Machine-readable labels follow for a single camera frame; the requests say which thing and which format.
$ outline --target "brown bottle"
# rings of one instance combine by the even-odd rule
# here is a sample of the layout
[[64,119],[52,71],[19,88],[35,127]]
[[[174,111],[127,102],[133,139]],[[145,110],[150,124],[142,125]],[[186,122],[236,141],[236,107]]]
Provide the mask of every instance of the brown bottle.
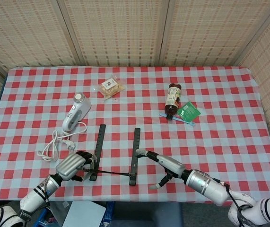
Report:
[[166,119],[171,120],[173,118],[173,115],[177,113],[180,102],[180,96],[181,96],[181,85],[170,84],[168,87],[168,93],[164,108]]

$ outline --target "gingham tablecloth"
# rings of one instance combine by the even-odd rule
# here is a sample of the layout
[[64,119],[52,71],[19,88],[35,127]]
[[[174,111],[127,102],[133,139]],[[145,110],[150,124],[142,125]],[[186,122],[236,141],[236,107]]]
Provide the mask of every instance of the gingham tablecloth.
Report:
[[[111,75],[126,89],[104,102],[96,88]],[[170,83],[182,85],[182,104],[191,101],[201,112],[195,127],[159,116]],[[270,138],[248,69],[73,66],[9,71],[0,101],[0,200],[23,198],[68,155],[66,146],[59,146],[60,159],[48,163],[36,151],[52,139],[53,130],[61,132],[76,92],[83,92],[92,108],[83,120],[87,132],[72,136],[75,150],[93,153],[99,125],[106,124],[100,169],[129,171],[139,127],[141,148],[207,172],[256,200],[270,197]],[[126,176],[99,174],[96,182],[63,182],[51,200],[207,201],[181,179],[157,191],[148,188],[164,175],[159,164],[140,158],[136,186],[129,186]]]

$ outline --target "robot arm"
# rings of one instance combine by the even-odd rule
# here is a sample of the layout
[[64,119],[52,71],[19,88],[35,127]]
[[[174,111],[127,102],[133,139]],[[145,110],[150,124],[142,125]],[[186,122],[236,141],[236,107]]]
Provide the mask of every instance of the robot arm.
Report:
[[86,164],[94,166],[96,157],[78,151],[68,155],[56,166],[56,174],[47,176],[38,186],[20,201],[18,214],[9,206],[0,208],[0,227],[22,227],[31,220],[32,214],[49,205],[49,197],[61,186],[62,181],[82,181],[76,176],[77,169]]
[[256,227],[270,223],[270,199],[256,202],[251,196],[230,190],[228,184],[204,172],[186,170],[182,163],[168,156],[138,149],[137,157],[148,157],[158,162],[167,172],[161,182],[151,186],[151,189],[159,189],[172,177],[180,178],[187,186],[204,195],[217,206],[222,206],[227,200],[233,200],[228,218],[234,225]]

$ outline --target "black metal bracket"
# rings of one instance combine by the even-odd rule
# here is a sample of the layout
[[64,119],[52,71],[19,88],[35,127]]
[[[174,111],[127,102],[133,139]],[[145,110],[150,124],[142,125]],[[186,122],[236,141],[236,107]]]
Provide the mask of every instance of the black metal bracket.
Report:
[[98,133],[98,139],[97,139],[96,148],[95,148],[95,155],[97,157],[97,162],[95,162],[94,171],[96,171],[96,173],[92,173],[92,175],[89,178],[90,181],[97,180],[97,176],[98,176],[97,170],[99,169],[99,163],[100,163],[100,157],[101,157],[101,152],[102,152],[103,139],[105,137],[105,128],[106,128],[105,124],[100,125],[99,133]]
[[138,158],[136,150],[139,149],[139,143],[140,143],[140,128],[135,128],[133,154],[131,157],[130,186],[135,186],[137,182]]

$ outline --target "plastic bag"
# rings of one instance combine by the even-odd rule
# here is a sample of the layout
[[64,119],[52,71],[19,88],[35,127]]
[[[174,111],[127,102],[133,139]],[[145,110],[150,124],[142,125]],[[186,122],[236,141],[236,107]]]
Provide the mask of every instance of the plastic bag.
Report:
[[104,99],[109,99],[118,92],[124,90],[122,83],[115,77],[111,76],[105,82],[99,84],[99,91],[104,96]]

